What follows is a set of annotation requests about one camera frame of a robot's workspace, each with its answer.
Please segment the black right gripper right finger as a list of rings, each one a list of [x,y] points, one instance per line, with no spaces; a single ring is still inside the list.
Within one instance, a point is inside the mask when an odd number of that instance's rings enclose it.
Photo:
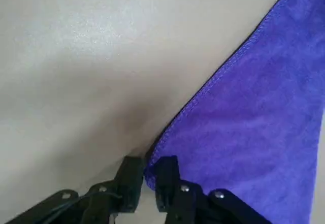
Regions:
[[[182,180],[176,156],[164,156],[154,165],[155,197],[165,223],[269,223],[226,189],[204,194],[199,184]]]

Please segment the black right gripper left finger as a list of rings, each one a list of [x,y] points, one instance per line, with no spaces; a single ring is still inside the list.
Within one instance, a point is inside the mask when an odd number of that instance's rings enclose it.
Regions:
[[[142,159],[126,156],[114,179],[94,184],[82,196],[60,190],[9,223],[115,223],[118,214],[135,212],[142,183]]]

